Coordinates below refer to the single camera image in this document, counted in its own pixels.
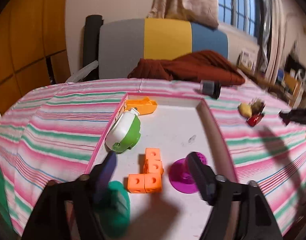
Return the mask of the red metallic cylinder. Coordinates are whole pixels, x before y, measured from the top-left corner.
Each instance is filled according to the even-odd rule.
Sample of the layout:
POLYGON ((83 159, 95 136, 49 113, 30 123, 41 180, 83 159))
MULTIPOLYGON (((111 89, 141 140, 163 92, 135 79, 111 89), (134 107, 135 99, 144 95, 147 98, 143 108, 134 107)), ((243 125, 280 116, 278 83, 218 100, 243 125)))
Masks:
POLYGON ((264 117, 263 113, 252 115, 247 120, 247 123, 248 123, 249 126, 254 127, 262 120, 263 117, 264 117))

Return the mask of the purple plastic disc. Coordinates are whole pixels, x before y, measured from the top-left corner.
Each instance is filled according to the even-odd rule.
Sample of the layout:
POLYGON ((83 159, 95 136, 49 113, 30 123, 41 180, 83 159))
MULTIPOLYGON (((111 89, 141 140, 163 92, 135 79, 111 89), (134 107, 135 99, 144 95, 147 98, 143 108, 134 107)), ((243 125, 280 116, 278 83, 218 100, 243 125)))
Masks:
POLYGON ((169 170, 169 181, 174 189, 181 193, 193 194, 198 188, 189 171, 187 157, 175 161, 169 170))

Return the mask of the green white toy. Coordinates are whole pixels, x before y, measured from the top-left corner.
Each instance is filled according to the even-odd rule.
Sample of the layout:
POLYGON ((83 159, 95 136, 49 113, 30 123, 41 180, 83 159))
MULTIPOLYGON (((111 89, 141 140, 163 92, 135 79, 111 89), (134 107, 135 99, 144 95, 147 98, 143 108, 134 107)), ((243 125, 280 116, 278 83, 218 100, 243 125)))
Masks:
POLYGON ((139 111, 131 108, 124 111, 109 130, 105 144, 116 153, 122 153, 133 148, 140 139, 139 111))

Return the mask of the dark brown massage comb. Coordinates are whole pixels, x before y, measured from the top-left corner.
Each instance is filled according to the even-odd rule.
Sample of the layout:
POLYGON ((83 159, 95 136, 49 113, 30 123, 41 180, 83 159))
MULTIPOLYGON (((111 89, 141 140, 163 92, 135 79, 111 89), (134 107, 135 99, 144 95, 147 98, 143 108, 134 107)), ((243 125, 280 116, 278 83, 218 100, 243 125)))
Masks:
POLYGON ((261 99, 256 99, 250 103, 250 106, 252 110, 252 115, 257 115, 257 114, 262 113, 262 111, 265 108, 265 103, 261 99))

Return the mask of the orange linked cubes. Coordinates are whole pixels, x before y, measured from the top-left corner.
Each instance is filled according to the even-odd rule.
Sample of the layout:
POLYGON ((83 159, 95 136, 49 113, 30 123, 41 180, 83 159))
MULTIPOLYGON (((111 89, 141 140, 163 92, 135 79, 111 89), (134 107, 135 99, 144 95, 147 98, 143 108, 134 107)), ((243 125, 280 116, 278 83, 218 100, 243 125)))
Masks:
POLYGON ((161 150, 146 148, 144 157, 143 173, 128 175, 127 190, 130 193, 160 193, 164 173, 161 150))

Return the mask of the teal plastic toy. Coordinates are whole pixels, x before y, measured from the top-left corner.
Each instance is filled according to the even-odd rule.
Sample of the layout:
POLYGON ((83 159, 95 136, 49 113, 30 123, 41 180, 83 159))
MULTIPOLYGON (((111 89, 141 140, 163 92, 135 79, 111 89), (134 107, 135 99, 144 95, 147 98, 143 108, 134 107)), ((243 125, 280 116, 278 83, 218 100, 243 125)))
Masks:
POLYGON ((101 200, 100 224, 109 238, 124 236, 130 224, 130 200, 128 192, 119 181, 110 181, 101 200))

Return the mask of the pink rimmed white tray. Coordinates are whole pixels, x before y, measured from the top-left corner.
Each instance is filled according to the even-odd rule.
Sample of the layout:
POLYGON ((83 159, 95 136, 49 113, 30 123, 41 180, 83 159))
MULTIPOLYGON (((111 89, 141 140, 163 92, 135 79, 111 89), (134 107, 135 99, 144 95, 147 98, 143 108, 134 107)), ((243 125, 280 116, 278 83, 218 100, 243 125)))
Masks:
POLYGON ((124 239, 199 239, 212 211, 198 193, 175 190, 168 170, 178 159, 196 151, 205 155, 217 174, 236 181, 225 140, 206 99, 150 94, 157 109, 140 116, 140 139, 117 157, 113 180, 126 182, 140 173, 146 148, 159 148, 163 163, 161 193, 129 195, 131 217, 124 239))

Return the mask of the yellow soap bar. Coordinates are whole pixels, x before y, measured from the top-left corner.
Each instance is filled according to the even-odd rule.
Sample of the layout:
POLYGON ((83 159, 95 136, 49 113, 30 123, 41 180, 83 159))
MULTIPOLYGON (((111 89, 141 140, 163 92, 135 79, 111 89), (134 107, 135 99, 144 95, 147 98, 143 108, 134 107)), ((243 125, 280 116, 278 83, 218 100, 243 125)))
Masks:
POLYGON ((241 103, 238 106, 239 113, 246 119, 249 119, 252 116, 252 108, 247 103, 241 103))

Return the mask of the striped pink bedsheet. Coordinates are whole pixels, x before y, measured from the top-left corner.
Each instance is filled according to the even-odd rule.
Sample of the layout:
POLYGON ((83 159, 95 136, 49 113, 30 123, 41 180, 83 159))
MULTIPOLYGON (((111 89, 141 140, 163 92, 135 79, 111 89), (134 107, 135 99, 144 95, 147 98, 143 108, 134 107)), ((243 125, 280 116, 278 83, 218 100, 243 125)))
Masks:
POLYGON ((76 179, 101 156, 105 136, 128 96, 150 94, 206 99, 230 154, 236 181, 255 180, 282 233, 296 220, 306 191, 306 126, 285 126, 283 101, 251 81, 224 87, 220 97, 200 95, 198 83, 115 79, 35 89, 0 119, 0 168, 12 226, 22 233, 49 179, 76 179), (238 106, 261 99, 264 117, 254 127, 238 106))

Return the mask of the orange toy boat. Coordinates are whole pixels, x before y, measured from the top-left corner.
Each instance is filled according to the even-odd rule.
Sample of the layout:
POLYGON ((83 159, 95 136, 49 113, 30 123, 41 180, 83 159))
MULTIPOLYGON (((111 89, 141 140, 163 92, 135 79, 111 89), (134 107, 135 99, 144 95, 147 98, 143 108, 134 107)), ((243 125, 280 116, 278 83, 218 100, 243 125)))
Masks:
POLYGON ((156 101, 151 100, 148 96, 143 99, 128 99, 125 102, 125 110, 129 111, 135 108, 140 115, 152 114, 157 109, 156 101))

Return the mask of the black lens cup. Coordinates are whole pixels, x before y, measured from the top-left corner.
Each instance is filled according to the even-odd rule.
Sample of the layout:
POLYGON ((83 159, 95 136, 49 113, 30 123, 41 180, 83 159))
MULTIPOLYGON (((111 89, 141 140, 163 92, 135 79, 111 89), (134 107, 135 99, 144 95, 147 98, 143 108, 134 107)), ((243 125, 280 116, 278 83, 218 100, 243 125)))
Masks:
POLYGON ((213 99, 218 99, 221 92, 221 84, 215 81, 202 80, 200 83, 200 92, 213 99))

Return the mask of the dark red quilted blanket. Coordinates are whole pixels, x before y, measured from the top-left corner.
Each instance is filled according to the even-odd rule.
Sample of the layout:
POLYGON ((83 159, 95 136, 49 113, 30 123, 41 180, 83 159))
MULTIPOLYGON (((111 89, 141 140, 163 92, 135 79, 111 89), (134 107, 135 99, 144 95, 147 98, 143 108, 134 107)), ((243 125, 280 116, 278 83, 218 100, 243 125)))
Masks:
POLYGON ((140 59, 127 77, 196 83, 214 81, 223 86, 245 83, 245 78, 238 73, 237 67, 212 50, 189 53, 173 60, 140 59))

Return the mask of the window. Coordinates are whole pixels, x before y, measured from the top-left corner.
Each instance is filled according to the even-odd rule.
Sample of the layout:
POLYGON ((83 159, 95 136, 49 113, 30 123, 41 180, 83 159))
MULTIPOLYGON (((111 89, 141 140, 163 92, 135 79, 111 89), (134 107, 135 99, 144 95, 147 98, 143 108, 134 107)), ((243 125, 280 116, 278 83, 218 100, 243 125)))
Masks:
POLYGON ((219 21, 258 37, 260 0, 218 0, 219 21))

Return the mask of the grey yellow blue headboard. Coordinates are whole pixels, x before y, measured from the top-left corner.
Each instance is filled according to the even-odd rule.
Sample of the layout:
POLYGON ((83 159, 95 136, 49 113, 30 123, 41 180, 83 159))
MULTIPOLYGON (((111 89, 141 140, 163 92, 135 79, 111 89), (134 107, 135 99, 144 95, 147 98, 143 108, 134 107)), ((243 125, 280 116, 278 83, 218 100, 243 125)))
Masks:
POLYGON ((172 19, 105 23, 99 36, 99 77, 126 78, 140 59, 172 60, 201 50, 216 51, 227 58, 227 35, 194 22, 172 19))

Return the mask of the beige curtain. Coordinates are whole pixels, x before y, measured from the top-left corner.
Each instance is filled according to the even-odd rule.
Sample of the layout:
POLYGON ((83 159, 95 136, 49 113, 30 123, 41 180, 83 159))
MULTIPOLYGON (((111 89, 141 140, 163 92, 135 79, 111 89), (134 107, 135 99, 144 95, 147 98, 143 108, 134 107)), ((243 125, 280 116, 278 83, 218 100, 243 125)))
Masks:
POLYGON ((177 19, 216 29, 218 0, 153 0, 148 18, 177 19))

